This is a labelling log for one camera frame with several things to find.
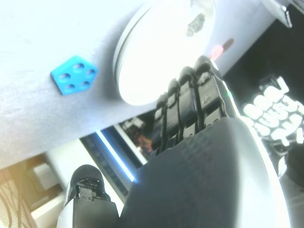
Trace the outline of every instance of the table surface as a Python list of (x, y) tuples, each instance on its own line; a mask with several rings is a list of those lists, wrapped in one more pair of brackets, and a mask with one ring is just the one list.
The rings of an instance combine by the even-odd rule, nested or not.
[[(119, 96), (113, 55), (145, 0), (11, 0), (0, 9), (0, 168), (149, 111)], [(205, 54), (234, 39), (216, 61), (222, 74), (274, 21), (257, 0), (216, 0)], [(62, 96), (50, 72), (71, 56), (94, 63), (92, 87)]]

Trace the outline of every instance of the hole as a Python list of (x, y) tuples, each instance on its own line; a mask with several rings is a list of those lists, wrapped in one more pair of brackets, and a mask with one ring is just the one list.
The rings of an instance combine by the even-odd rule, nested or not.
[(73, 84), (69, 84), (65, 87), (66, 92), (72, 92), (75, 89), (75, 86)]
[(73, 66), (73, 69), (75, 72), (81, 72), (81, 71), (83, 71), (84, 68), (85, 68), (85, 65), (83, 65), (82, 63), (78, 63)]
[(69, 74), (62, 74), (62, 75), (59, 76), (59, 81), (60, 82), (66, 82), (70, 78), (71, 78), (71, 75), (69, 75)]
[(83, 83), (80, 84), (81, 89), (88, 89), (89, 87), (90, 87), (89, 82), (83, 82)]
[(95, 71), (94, 70), (88, 70), (86, 73), (85, 73), (85, 76), (87, 77), (87, 78), (91, 78), (91, 77), (93, 77), (94, 75), (95, 75)]

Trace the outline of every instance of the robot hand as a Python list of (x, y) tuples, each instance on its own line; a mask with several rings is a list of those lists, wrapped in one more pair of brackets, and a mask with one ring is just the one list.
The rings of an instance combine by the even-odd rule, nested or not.
[[(154, 156), (138, 170), (119, 219), (105, 195), (97, 198), (103, 200), (92, 215), (98, 227), (290, 227), (267, 152), (239, 119), (231, 93), (207, 57), (185, 67), (159, 98), (152, 147)], [(68, 215), (77, 219), (74, 227), (97, 227), (85, 226), (88, 220), (74, 218), (75, 211), (74, 204), (74, 215)], [(103, 225), (107, 213), (112, 223)]]

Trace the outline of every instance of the blue pentagonal object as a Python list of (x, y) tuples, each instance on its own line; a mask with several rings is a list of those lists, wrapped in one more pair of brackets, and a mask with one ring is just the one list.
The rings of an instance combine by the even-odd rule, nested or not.
[(92, 63), (74, 56), (54, 69), (51, 75), (62, 95), (69, 95), (89, 89), (97, 73), (98, 69)]

